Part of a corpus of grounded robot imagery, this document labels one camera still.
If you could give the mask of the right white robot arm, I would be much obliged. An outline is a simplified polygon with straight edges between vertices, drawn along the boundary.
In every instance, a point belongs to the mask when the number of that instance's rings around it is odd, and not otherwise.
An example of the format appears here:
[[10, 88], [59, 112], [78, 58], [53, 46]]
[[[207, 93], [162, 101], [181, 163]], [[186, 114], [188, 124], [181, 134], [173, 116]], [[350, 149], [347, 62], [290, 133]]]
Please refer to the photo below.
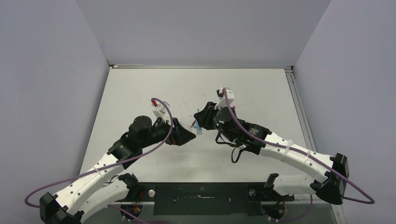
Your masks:
[[217, 130], [241, 152], [270, 157], [303, 172], [302, 175], [271, 174], [264, 194], [270, 200], [292, 194], [316, 195], [321, 200], [341, 205], [349, 177], [347, 157], [321, 154], [285, 140], [269, 129], [242, 119], [234, 120], [235, 110], [215, 109], [214, 102], [194, 114], [198, 125], [205, 130]]

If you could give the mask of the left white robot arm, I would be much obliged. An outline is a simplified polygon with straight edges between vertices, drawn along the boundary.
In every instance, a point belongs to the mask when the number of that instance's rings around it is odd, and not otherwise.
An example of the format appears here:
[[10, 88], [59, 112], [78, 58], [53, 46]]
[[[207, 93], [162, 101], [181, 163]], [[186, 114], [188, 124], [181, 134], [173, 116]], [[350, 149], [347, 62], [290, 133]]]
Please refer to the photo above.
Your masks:
[[122, 174], [133, 163], [131, 158], [162, 140], [168, 145], [182, 146], [196, 138], [177, 118], [172, 121], [157, 118], [153, 123], [147, 116], [135, 118], [128, 132], [89, 170], [89, 175], [40, 198], [41, 220], [46, 224], [81, 224], [113, 202], [135, 200], [140, 193], [139, 182], [132, 173]]

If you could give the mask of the blue highlighter pen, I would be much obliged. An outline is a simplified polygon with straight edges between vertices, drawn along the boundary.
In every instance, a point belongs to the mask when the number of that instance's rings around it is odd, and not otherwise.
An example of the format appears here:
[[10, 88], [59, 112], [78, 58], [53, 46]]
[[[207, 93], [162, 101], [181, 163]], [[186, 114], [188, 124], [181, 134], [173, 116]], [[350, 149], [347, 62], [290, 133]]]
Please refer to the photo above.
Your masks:
[[203, 128], [200, 127], [200, 126], [196, 126], [196, 133], [197, 133], [198, 136], [202, 135], [203, 134]]

